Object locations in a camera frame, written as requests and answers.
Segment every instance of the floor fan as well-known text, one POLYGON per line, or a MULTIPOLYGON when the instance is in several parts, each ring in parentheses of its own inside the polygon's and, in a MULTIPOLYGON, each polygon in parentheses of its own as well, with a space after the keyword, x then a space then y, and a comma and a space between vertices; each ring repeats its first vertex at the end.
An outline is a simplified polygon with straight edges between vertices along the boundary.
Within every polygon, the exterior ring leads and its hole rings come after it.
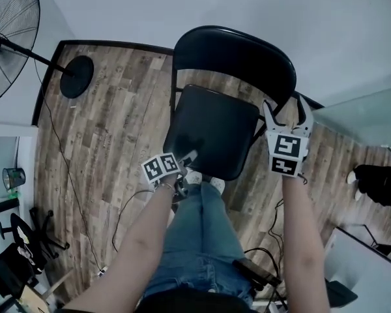
POLYGON ((29 57, 62 72, 60 89, 65 97, 80 96, 91 82, 94 72, 91 58, 78 56, 64 68, 32 52, 39 19, 39 0, 0 0, 0 98, 29 57))

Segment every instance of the fan grille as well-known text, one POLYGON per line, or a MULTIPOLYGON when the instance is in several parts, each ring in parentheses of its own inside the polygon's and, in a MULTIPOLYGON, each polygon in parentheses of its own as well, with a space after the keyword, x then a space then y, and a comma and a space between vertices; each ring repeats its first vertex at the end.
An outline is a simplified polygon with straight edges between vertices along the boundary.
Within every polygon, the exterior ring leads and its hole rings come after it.
MULTIPOLYGON (((0 0, 0 36, 32 50, 40 19, 39 0, 0 0)), ((0 47, 0 97, 13 84, 27 57, 0 47)))

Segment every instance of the wooden floor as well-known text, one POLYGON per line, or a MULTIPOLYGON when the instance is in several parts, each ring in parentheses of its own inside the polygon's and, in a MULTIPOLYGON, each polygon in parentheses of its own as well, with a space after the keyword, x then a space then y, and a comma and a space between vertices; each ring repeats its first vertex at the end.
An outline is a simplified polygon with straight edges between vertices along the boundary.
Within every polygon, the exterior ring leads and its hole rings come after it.
MULTIPOLYGON (((48 87, 50 105, 65 157, 87 219, 100 267, 115 256, 111 245, 119 209, 138 189, 140 164, 160 153, 169 126, 171 57, 157 53, 102 46, 67 46, 59 63, 66 65, 76 55, 94 61, 94 78, 89 90, 74 100, 59 92, 60 72, 48 87)), ((187 70, 179 74, 179 85, 194 83, 239 97, 261 106, 263 94, 238 79, 211 72, 187 70)), ((295 101, 279 115, 293 123, 295 101)), ((268 248, 278 256, 275 240, 267 234, 274 219, 274 208, 282 198, 281 179, 267 171, 265 138, 251 148, 242 175, 227 184, 224 200, 229 216, 245 249, 268 248)), ((304 171, 313 200, 323 241, 334 226, 369 226, 382 243, 391 243, 391 208, 381 207, 367 197, 353 201, 354 188, 345 184, 348 172, 357 164, 391 166, 387 149, 362 147, 348 138, 315 126, 304 171)), ((145 196, 128 204, 119 225, 122 234, 143 208, 145 196)), ((51 130, 45 106, 39 121, 35 170, 35 204, 43 212, 54 211, 55 236, 71 248, 49 265, 49 276, 58 278, 75 268, 75 277, 66 283, 68 297, 75 297, 89 286, 98 272, 85 235, 72 185, 51 130)), ((278 209, 276 233, 282 233, 283 207, 278 209)), ((269 271, 263 253, 253 260, 269 271)))

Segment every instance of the bracelet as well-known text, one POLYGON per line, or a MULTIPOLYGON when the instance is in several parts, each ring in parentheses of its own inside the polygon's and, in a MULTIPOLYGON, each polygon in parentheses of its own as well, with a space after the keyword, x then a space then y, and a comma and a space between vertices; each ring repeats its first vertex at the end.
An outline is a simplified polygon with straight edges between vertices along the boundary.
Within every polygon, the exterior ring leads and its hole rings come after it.
POLYGON ((170 191, 172 191, 172 196, 175 195, 175 188, 174 188, 172 185, 170 185, 169 183, 163 182, 163 183, 159 184, 159 185, 156 187, 156 189, 158 190, 158 188, 159 188, 160 186, 166 186, 168 189, 170 189, 170 191))

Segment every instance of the person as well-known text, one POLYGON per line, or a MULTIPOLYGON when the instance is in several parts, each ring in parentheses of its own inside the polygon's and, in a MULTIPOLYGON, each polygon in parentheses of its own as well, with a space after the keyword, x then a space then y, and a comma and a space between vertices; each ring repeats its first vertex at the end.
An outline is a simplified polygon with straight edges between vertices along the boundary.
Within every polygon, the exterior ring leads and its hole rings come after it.
MULTIPOLYGON (((224 182, 189 173, 188 197, 167 228, 176 179, 163 178, 104 276, 61 312, 251 312, 251 283, 231 264, 244 252, 221 198, 224 182)), ((323 244, 306 188, 284 177, 282 190, 289 311, 329 312, 323 244)))
POLYGON ((358 182, 355 200, 367 194, 375 203, 391 206, 391 167, 361 164, 352 170, 347 178, 348 184, 358 182))

